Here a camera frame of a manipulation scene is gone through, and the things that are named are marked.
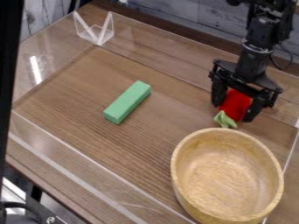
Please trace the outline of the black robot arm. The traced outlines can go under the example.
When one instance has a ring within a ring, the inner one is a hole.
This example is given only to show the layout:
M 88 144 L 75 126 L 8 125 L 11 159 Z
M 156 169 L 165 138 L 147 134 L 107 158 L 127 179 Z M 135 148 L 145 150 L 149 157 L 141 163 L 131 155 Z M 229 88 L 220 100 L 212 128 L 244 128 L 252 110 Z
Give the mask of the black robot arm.
M 219 116 L 250 123 L 264 108 L 275 106 L 283 93 L 267 76 L 267 66 L 275 63 L 275 48 L 290 39 L 298 0 L 225 1 L 232 6 L 248 6 L 247 36 L 236 62 L 213 60 L 211 104 L 219 109 Z

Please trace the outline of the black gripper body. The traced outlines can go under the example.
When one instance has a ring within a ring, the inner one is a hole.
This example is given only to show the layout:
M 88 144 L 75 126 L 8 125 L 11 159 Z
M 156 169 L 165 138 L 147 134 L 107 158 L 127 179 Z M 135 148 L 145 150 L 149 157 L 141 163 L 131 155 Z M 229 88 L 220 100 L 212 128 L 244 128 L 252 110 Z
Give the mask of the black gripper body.
M 259 95 L 267 95 L 271 100 L 272 108 L 276 103 L 278 96 L 283 93 L 282 87 L 270 79 L 266 73 L 262 73 L 254 79 L 243 77 L 236 72 L 236 63 L 223 59 L 212 61 L 213 67 L 209 71 L 209 79 L 219 77 L 225 81 L 227 87 L 236 89 L 240 93 L 255 98 Z

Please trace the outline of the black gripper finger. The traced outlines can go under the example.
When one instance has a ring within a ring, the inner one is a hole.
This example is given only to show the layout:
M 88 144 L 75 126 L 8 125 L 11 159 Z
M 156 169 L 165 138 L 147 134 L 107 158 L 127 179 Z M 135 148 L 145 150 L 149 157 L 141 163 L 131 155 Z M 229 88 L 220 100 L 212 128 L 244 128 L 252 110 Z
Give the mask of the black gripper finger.
M 242 119 L 244 123 L 251 123 L 256 116 L 259 115 L 260 111 L 271 106 L 271 100 L 267 95 L 259 95 L 254 98 L 247 111 L 246 115 Z
M 215 107 L 217 107 L 223 103 L 227 91 L 228 87 L 225 81 L 219 77 L 215 77 L 211 84 L 211 103 Z

